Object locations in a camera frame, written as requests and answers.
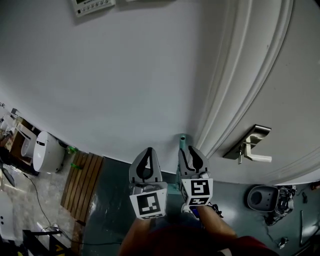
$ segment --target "green object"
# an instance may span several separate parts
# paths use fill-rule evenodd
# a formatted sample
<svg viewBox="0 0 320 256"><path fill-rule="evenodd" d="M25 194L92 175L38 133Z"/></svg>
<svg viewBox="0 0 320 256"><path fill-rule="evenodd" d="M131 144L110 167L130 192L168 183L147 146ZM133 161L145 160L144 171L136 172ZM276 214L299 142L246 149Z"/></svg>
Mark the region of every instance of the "green object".
<svg viewBox="0 0 320 256"><path fill-rule="evenodd" d="M185 150L186 148L186 135L185 134L181 134L180 136L180 141L179 141L179 149ZM180 165L178 163L178 167L175 173L175 183L169 183L168 184L168 194L171 195L180 195L180 189L179 189L179 178L180 178Z"/></svg>
<svg viewBox="0 0 320 256"><path fill-rule="evenodd" d="M78 151L78 149L73 147L73 146L68 146L66 148L66 150L68 151L68 154L73 154L73 153L76 153Z"/></svg>
<svg viewBox="0 0 320 256"><path fill-rule="evenodd" d="M76 168L76 169L82 170L82 167L81 167L81 166L79 166L79 165L76 165L76 164L74 164L74 163L71 163L70 165L71 165L71 167L73 167L73 168Z"/></svg>

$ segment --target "white door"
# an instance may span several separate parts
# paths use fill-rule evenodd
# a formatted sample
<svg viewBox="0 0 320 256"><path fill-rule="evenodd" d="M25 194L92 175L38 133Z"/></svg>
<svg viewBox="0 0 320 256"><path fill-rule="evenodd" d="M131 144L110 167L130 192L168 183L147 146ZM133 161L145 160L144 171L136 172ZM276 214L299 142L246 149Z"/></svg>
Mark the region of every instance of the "white door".
<svg viewBox="0 0 320 256"><path fill-rule="evenodd" d="M272 162L242 164L223 155L253 125L271 132L252 149ZM210 157L214 180L278 184L320 168L320 8L295 1L289 27L261 90L236 127Z"/></svg>

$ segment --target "white robot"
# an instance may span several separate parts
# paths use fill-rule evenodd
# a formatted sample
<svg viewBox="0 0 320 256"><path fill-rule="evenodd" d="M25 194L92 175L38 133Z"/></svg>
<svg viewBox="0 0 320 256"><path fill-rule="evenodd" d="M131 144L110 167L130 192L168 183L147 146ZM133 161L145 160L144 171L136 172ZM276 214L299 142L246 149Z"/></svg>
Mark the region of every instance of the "white robot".
<svg viewBox="0 0 320 256"><path fill-rule="evenodd" d="M213 194L209 162L195 147L188 147L193 167L189 167L186 154L179 150L179 189L188 206L207 205ZM168 184L163 182L156 151L148 147L133 161L129 169L130 200L137 218L142 220L166 215Z"/></svg>

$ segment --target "black cable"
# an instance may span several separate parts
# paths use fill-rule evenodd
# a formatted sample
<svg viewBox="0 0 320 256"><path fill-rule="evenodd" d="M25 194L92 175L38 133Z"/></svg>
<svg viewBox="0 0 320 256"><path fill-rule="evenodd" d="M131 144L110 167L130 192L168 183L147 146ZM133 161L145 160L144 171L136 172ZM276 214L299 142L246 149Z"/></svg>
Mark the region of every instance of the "black cable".
<svg viewBox="0 0 320 256"><path fill-rule="evenodd" d="M40 209L41 209L44 217L46 218L46 220L48 221L48 223L49 223L49 225L50 225L50 226L48 226L48 227L46 227L46 228L42 228L40 232L45 231L45 230L47 230L47 229L49 229L49 228L50 228L50 229L53 229L53 230L56 230L56 231L61 231L62 234L63 234L68 240L70 240L70 242L76 243L76 244L80 244L80 245L86 245L86 246L108 246L108 245L121 245L121 244L122 244L122 242L104 242L104 243L78 242L78 241L72 240L72 239L66 234L66 232L64 232L60 227L55 227L55 226L53 227L53 226L51 225L51 222L50 222L49 219L47 218L44 210L42 210L42 207L41 207L41 204L40 204L40 201L39 201L39 195L38 195L38 190L37 190L36 185L34 184L34 182L32 181L32 179L30 179L27 175L25 175L24 173L22 173L22 174L23 174L28 180L30 180L30 181L32 182L32 184L33 184L33 186L34 186L34 188L35 188L36 198L38 199L38 203L39 203Z"/></svg>
<svg viewBox="0 0 320 256"><path fill-rule="evenodd" d="M265 224L268 226L268 227L271 227L275 224L277 224L278 221L281 221L285 216L281 216L281 217L278 217L277 219L273 219L273 222L272 223L269 223L268 221L268 218L266 216L263 216L264 218L264 221L265 221Z"/></svg>
<svg viewBox="0 0 320 256"><path fill-rule="evenodd" d="M303 189L301 189L301 190L299 191L299 193L296 193L295 195L296 195L297 197L300 196L300 194L301 194L305 189L307 189L309 186L310 186L310 184L306 185Z"/></svg>
<svg viewBox="0 0 320 256"><path fill-rule="evenodd" d="M303 203L307 204L308 203L308 197L307 197L306 193L302 192L302 196L303 196Z"/></svg>
<svg viewBox="0 0 320 256"><path fill-rule="evenodd" d="M264 227L265 227L265 230L266 230L266 234L268 235L268 237L270 238L270 240L271 240L273 243L275 243L275 244L278 245L279 243L276 242L276 241L272 238L272 236L270 235L268 225L265 225Z"/></svg>
<svg viewBox="0 0 320 256"><path fill-rule="evenodd" d="M221 210L219 210L219 208L218 208L218 205L217 205L217 204L213 204L213 205L211 206L211 208L216 212L216 214L218 214L218 215L219 215L219 217L220 217L220 218L223 218L223 216L221 215L221 214L222 214L222 211L221 211Z"/></svg>
<svg viewBox="0 0 320 256"><path fill-rule="evenodd" d="M23 173L23 175L24 175L28 180L30 180L30 181L32 182L32 184L33 184L33 186L34 186L34 188L35 188L36 198L38 199L38 203L39 203L41 212L43 213L44 217L46 218L46 220L48 221L48 223L49 223L49 225L50 225L50 227L51 227L51 222L49 221L49 219L47 218L47 215L45 214L44 210L43 210L42 207L41 207L41 204L40 204L40 201L39 201L38 190L37 190L36 185L34 184L34 182L32 181L32 179L30 179L27 175L25 175L24 173Z"/></svg>

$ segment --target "wooden slats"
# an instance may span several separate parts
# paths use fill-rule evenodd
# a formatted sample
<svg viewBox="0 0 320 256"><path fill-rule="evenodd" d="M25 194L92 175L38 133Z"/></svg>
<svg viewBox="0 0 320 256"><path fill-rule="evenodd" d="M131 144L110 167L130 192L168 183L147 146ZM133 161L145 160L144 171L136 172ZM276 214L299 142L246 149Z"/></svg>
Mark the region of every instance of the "wooden slats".
<svg viewBox="0 0 320 256"><path fill-rule="evenodd" d="M62 194L61 205L71 216L86 222L87 212L95 191L103 157L95 154L77 152L73 164L81 169L70 168Z"/></svg>
<svg viewBox="0 0 320 256"><path fill-rule="evenodd" d="M77 221L74 222L72 242L71 242L71 251L75 255L81 255L82 241L84 236L85 227L82 226Z"/></svg>
<svg viewBox="0 0 320 256"><path fill-rule="evenodd" d="M105 159L102 160L100 168L103 166L104 161L105 161ZM91 194L91 198L90 198L90 201L89 201L90 203L88 205L88 209L86 210L85 219L87 219L89 217L89 212L90 212L90 209L91 209L91 203L92 203L93 197L95 195L94 191L96 191L96 187L97 187L97 184L98 184L100 173L101 172L99 171L98 176L96 177L96 180L95 180L95 184L94 184L93 191L92 191L92 194Z"/></svg>
<svg viewBox="0 0 320 256"><path fill-rule="evenodd" d="M80 155L80 152L78 151L78 152L75 154L74 159L73 159L73 162L72 162L74 165L77 164L79 155ZM66 179L65 187L64 187L64 190L63 190L63 194L62 194L62 199L61 199L61 205L62 205L62 206L65 205L66 196L67 196L67 192L68 192L68 188L69 188L69 183L70 183L70 180L71 180L71 177L72 177L73 173L74 173L74 168L71 167L71 168L70 168L70 171L69 171L68 178Z"/></svg>
<svg viewBox="0 0 320 256"><path fill-rule="evenodd" d="M102 163L103 159L104 158L102 156L99 156L97 161L96 161L96 164L94 166L94 170L93 170L90 182L89 182L89 186L88 186L88 189L87 189L87 191L85 193L83 207L82 207L80 218L79 218L79 220L82 221L82 222L86 221L87 210L88 210L89 203L90 203L90 200L91 200L91 195L92 195L92 192L94 190L95 183L96 183L96 180L97 180L97 177L98 177L98 174L99 174L99 170L100 170L100 166L101 166L101 163Z"/></svg>
<svg viewBox="0 0 320 256"><path fill-rule="evenodd" d="M75 196L74 196L74 200L73 200L73 204L72 204L72 209L71 209L71 216L72 217L76 217L76 211L77 211L78 202L79 202L79 199L80 199L80 194L81 194L82 188L84 186L85 178L87 176L87 173L88 173L89 166L91 164L93 155L94 154L92 154L92 153L90 153L88 155L88 158L87 158L87 160L85 162L85 165L83 167L83 170L81 172L81 176L80 176L80 179L79 179L78 186L76 187L76 192L75 192Z"/></svg>
<svg viewBox="0 0 320 256"><path fill-rule="evenodd" d="M69 212L71 212L72 205L74 203L77 187L78 187L78 184L79 184L81 173L83 171L83 166L85 166L85 164L86 164L87 157L88 157L88 154L83 154L83 157L82 157L81 162L79 164L81 169L76 169L76 171L73 171L76 174L75 174L75 179L74 179L74 183L73 183L73 186L72 186L72 190L71 190L71 194L70 194L70 200L69 200L69 204L68 204L68 208L67 208L67 210Z"/></svg>
<svg viewBox="0 0 320 256"><path fill-rule="evenodd" d="M77 166L80 165L83 156L84 156L84 153L80 152L79 157L78 157L75 165L77 165ZM66 186L68 185L68 190L66 192L65 201L64 201L64 205L63 205L63 207L66 208L66 209L68 209L68 204L69 204L69 201L70 201L71 191L72 191L72 188L73 188L74 183L75 183L77 170L78 169L73 168L73 172L72 172L72 176L71 176L70 182L69 182L69 184L66 184Z"/></svg>

